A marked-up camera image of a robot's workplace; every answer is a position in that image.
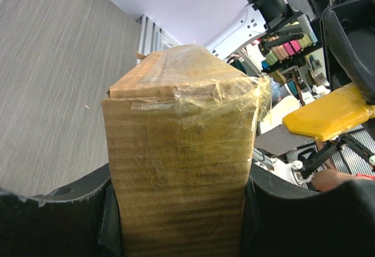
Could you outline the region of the yellow utility knife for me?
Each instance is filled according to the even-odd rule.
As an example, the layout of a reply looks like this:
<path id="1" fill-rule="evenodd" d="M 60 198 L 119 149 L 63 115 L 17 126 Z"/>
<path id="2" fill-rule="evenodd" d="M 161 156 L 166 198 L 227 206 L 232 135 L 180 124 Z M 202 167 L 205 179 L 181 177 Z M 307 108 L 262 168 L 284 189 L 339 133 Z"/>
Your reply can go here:
<path id="1" fill-rule="evenodd" d="M 374 105 L 350 83 L 288 114 L 282 123 L 291 133 L 324 142 L 373 118 Z"/>

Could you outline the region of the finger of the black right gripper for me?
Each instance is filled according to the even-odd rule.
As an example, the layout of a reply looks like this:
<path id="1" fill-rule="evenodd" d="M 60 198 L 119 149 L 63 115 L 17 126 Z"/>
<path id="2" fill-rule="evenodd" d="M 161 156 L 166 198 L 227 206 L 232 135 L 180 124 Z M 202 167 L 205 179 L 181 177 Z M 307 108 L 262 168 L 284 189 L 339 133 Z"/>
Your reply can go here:
<path id="1" fill-rule="evenodd" d="M 353 82 L 374 104 L 374 0 L 349 0 L 321 17 L 325 64 L 335 90 Z"/>

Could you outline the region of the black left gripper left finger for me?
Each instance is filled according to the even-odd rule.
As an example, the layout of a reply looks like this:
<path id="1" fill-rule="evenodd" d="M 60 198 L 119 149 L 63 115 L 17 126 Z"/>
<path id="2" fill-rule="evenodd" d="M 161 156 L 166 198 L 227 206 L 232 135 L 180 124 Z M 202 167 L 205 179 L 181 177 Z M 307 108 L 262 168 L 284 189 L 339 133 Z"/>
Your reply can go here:
<path id="1" fill-rule="evenodd" d="M 1 256 L 121 256 L 109 165 L 47 195 L 1 190 Z"/>

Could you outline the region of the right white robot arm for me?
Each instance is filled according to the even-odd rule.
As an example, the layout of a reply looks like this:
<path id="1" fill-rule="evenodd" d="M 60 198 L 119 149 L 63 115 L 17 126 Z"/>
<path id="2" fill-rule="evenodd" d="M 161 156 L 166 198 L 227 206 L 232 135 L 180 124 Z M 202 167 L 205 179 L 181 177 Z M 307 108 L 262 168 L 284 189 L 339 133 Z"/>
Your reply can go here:
<path id="1" fill-rule="evenodd" d="M 322 46 L 331 86 L 354 82 L 374 104 L 374 0 L 247 0 L 207 49 L 224 59 L 293 20 Z"/>

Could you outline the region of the brown cardboard express box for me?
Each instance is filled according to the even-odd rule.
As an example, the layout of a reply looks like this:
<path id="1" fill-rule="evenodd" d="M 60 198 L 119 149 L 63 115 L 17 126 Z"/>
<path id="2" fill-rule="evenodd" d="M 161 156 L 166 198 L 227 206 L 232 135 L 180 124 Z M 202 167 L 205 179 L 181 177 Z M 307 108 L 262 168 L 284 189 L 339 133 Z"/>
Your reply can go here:
<path id="1" fill-rule="evenodd" d="M 196 44 L 147 55 L 101 105 L 126 256 L 239 256 L 268 77 Z"/>

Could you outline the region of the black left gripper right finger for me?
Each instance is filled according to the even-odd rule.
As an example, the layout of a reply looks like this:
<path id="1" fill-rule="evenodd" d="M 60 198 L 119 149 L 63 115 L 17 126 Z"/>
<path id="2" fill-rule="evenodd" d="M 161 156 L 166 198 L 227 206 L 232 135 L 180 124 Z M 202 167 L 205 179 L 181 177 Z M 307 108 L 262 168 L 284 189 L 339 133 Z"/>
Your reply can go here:
<path id="1" fill-rule="evenodd" d="M 240 256 L 374 256 L 374 181 L 317 193 L 253 165 Z"/>

